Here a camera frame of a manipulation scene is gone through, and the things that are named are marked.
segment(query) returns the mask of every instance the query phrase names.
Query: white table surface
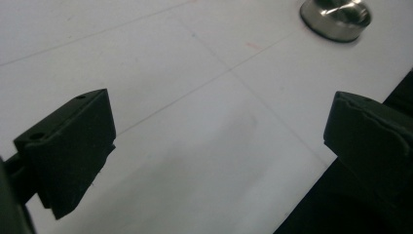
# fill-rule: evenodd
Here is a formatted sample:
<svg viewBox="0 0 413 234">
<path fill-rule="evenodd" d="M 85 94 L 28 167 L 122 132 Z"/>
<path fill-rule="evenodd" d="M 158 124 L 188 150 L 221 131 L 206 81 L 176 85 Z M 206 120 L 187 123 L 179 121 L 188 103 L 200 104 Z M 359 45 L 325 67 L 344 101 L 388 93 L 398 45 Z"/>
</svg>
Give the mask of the white table surface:
<svg viewBox="0 0 413 234">
<path fill-rule="evenodd" d="M 0 154 L 69 99 L 107 88 L 117 149 L 80 206 L 38 233 L 273 233 L 335 159 L 336 91 L 383 101 L 413 65 L 413 2 L 368 0 L 337 44 L 303 0 L 3 0 Z"/>
</svg>

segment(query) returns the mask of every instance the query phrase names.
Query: silver metal cylinder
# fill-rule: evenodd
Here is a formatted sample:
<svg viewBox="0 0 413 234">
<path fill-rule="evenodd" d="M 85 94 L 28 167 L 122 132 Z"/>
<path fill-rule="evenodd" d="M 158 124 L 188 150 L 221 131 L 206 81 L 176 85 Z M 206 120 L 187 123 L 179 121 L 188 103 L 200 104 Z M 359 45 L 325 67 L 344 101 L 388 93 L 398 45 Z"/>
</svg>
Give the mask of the silver metal cylinder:
<svg viewBox="0 0 413 234">
<path fill-rule="evenodd" d="M 338 42 L 351 42 L 371 23 L 361 0 L 307 0 L 300 9 L 303 21 L 316 33 Z"/>
</svg>

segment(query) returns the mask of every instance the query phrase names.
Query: metal object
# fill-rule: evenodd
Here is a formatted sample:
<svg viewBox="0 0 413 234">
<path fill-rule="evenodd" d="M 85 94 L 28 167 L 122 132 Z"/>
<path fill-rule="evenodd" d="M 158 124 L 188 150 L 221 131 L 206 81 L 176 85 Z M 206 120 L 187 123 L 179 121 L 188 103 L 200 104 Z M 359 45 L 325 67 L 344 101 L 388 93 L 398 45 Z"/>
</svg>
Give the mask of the metal object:
<svg viewBox="0 0 413 234">
<path fill-rule="evenodd" d="M 106 90 L 77 96 L 15 139 L 0 158 L 0 233 L 34 233 L 25 203 L 37 193 L 55 218 L 79 205 L 115 148 Z"/>
<path fill-rule="evenodd" d="M 300 9 L 303 21 L 317 34 L 337 42 L 351 42 L 371 23 L 361 0 L 307 0 Z"/>
</svg>

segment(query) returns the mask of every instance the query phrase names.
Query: black plastic part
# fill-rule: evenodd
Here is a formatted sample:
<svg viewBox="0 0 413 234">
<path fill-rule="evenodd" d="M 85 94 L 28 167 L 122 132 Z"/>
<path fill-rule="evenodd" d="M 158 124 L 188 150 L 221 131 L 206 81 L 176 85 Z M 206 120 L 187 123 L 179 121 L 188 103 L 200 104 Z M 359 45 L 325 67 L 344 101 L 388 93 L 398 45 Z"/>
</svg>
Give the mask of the black plastic part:
<svg viewBox="0 0 413 234">
<path fill-rule="evenodd" d="M 413 71 L 407 74 L 383 104 L 413 118 Z"/>
<path fill-rule="evenodd" d="M 413 208 L 413 119 L 374 100 L 338 92 L 324 139 L 383 201 Z"/>
<path fill-rule="evenodd" d="M 412 72 L 384 104 L 338 92 L 324 132 L 338 159 L 275 233 L 413 233 L 412 110 Z"/>
<path fill-rule="evenodd" d="M 98 90 L 72 99 L 15 139 L 21 170 L 31 177 L 26 182 L 36 185 L 57 219 L 78 206 L 115 137 L 107 91 Z"/>
<path fill-rule="evenodd" d="M 0 158 L 0 233 L 32 234 L 33 224 L 25 208 L 16 197 L 8 172 Z"/>
</svg>

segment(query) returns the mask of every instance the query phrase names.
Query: white surface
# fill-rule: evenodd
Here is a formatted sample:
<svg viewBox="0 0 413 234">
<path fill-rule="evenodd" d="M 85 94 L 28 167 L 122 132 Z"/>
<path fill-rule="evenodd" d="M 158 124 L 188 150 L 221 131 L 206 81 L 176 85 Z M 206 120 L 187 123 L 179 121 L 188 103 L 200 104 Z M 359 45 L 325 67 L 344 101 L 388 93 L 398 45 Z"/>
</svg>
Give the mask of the white surface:
<svg viewBox="0 0 413 234">
<path fill-rule="evenodd" d="M 335 91 L 384 100 L 413 64 L 413 3 L 367 1 L 352 44 L 303 0 L 0 2 L 0 154 L 69 99 L 108 88 L 117 149 L 72 214 L 38 233 L 272 233 L 334 155 Z"/>
</svg>

